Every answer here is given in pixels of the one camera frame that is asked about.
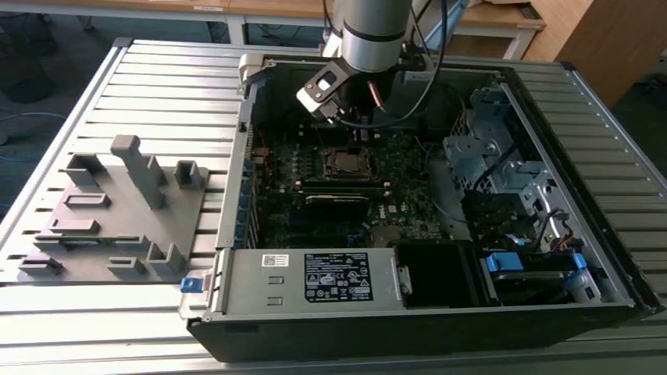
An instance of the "table leg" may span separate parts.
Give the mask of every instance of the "table leg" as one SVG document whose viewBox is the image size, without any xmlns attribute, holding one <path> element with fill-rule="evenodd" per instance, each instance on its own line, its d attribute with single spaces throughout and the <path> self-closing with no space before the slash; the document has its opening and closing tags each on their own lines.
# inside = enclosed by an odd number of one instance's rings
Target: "table leg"
<svg viewBox="0 0 667 375">
<path fill-rule="evenodd" d="M 90 16 L 76 16 L 81 28 L 88 31 L 93 29 L 93 18 Z"/>
<path fill-rule="evenodd" d="M 534 32 L 536 31 L 532 29 L 521 29 L 518 31 L 516 37 L 512 39 L 512 43 L 509 43 L 509 47 L 506 47 L 502 59 L 522 59 L 522 54 L 528 49 L 528 45 L 530 45 L 532 38 L 534 37 Z"/>
<path fill-rule="evenodd" d="M 229 40 L 233 45 L 245 45 L 245 17 L 241 14 L 226 14 Z"/>
<path fill-rule="evenodd" d="M 208 35 L 210 35 L 210 43 L 226 43 L 226 24 L 224 22 L 206 22 Z"/>
</svg>

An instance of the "gray 3d-printed holder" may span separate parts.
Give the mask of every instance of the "gray 3d-printed holder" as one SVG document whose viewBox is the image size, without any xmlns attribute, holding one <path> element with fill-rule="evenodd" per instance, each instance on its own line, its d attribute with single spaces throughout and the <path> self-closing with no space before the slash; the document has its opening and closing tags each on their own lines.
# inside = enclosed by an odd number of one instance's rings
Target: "gray 3d-printed holder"
<svg viewBox="0 0 667 375">
<path fill-rule="evenodd" d="M 62 171 L 72 184 L 36 235 L 40 253 L 22 259 L 21 281 L 178 282 L 186 274 L 208 170 L 194 161 L 161 168 L 138 151 L 140 139 L 117 135 L 112 154 L 74 154 Z"/>
</svg>

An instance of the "white label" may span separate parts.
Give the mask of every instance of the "white label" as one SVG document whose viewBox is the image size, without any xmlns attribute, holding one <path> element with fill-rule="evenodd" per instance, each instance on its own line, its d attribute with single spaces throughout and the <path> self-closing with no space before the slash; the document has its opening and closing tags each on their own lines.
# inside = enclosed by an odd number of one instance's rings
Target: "white label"
<svg viewBox="0 0 667 375">
<path fill-rule="evenodd" d="M 286 267 L 289 266 L 289 255 L 286 254 L 264 254 L 261 256 L 262 267 Z"/>
<path fill-rule="evenodd" d="M 216 6 L 193 6 L 194 10 L 205 10 L 208 12 L 221 12 L 221 8 Z"/>
</svg>

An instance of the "motherboard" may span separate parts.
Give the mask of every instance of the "motherboard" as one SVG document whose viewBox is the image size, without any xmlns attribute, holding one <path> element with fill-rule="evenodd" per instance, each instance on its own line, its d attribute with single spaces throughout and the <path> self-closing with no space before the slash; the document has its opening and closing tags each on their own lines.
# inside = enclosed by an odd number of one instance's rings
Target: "motherboard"
<svg viewBox="0 0 667 375">
<path fill-rule="evenodd" d="M 385 247 L 442 237 L 414 134 L 254 127 L 261 248 Z"/>
</svg>

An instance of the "power supply label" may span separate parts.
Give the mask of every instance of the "power supply label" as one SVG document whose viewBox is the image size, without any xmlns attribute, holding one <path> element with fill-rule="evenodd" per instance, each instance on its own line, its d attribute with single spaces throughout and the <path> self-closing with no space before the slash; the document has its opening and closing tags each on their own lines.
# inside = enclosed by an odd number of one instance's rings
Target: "power supply label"
<svg viewBox="0 0 667 375">
<path fill-rule="evenodd" d="M 305 254 L 302 263 L 308 302 L 373 300 L 366 252 Z"/>
</svg>

